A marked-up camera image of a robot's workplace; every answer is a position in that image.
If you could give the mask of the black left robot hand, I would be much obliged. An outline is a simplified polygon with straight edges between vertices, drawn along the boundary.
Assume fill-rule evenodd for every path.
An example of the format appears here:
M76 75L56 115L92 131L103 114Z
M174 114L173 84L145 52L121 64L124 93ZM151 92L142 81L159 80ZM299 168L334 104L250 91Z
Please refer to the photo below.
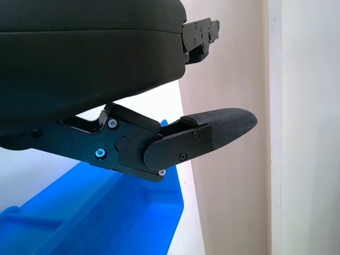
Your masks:
M37 149L158 182L248 133L224 108L159 122L116 103L203 61L219 21L180 1L1 1L1 147Z

